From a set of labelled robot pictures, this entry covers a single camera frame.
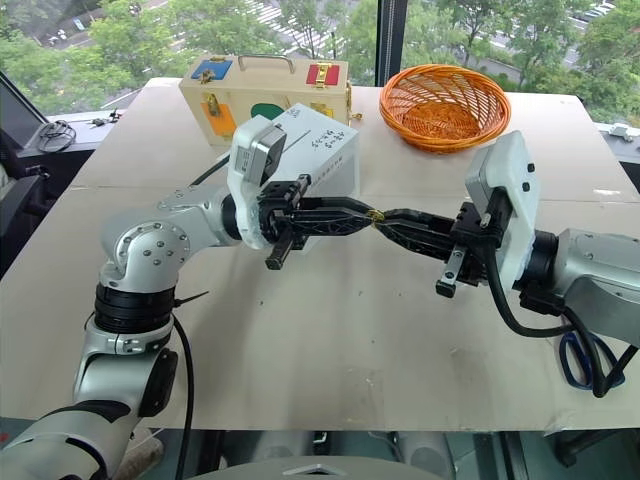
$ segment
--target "black cable tie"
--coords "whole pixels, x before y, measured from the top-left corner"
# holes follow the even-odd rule
[[[198,295],[194,295],[193,297],[187,297],[187,298],[184,298],[184,299],[176,298],[175,301],[173,302],[173,307],[174,308],[181,307],[185,303],[189,303],[192,300],[196,300],[196,299],[202,297],[203,295],[206,295],[207,293],[209,293],[209,290],[207,290],[206,292],[199,293]]]

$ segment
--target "scissors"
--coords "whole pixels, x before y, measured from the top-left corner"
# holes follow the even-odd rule
[[[609,346],[604,342],[604,340],[602,340],[597,335],[594,335],[593,333],[590,333],[589,335],[591,335],[591,338],[593,338],[596,349],[604,353],[604,356],[606,357],[609,364],[612,366],[615,365],[618,360],[616,359],[616,356],[613,354]],[[576,380],[576,378],[573,376],[573,372],[571,371],[569,360],[567,358],[568,348],[571,348],[576,356],[576,359],[578,360],[578,364],[580,365],[580,368],[582,369],[582,373],[584,375],[584,382]],[[560,340],[559,353],[560,363],[562,364],[562,371],[564,372],[564,376],[567,379],[567,382],[569,382],[569,385],[581,390],[591,390],[593,388],[593,369],[591,368],[589,357],[587,357],[587,354],[582,348],[582,344],[578,340],[578,337],[575,333],[569,332],[564,334],[562,340]],[[624,381],[624,374],[621,373],[618,379],[611,385],[611,388],[622,385]]]

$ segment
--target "wicker basket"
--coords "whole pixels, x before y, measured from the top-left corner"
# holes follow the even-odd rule
[[[511,117],[502,89],[451,65],[420,65],[395,75],[380,94],[384,121],[422,150],[451,153],[497,137]]]

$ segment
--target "screw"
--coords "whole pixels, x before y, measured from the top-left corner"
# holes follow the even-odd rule
[[[487,228],[490,223],[491,223],[491,214],[485,213],[482,216],[482,221],[480,222],[480,228]]]

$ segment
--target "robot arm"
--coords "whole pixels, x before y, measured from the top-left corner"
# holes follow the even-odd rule
[[[373,226],[405,249],[446,262],[436,283],[441,295],[453,297],[457,282],[489,282],[496,299],[516,288],[525,308],[554,315],[570,309],[587,328],[640,346],[638,240],[534,230],[538,186],[518,133],[480,151],[467,179],[473,202],[463,203],[455,219],[380,212],[350,198],[305,198],[308,175],[267,183],[284,138],[277,125],[256,117],[234,136],[231,195],[222,187],[190,187],[107,224],[108,261],[86,324],[75,404],[46,415],[4,449],[10,478],[115,474],[133,428],[169,400],[177,354],[165,345],[179,269],[203,248],[239,240],[273,246],[266,263],[277,270],[310,236]]]

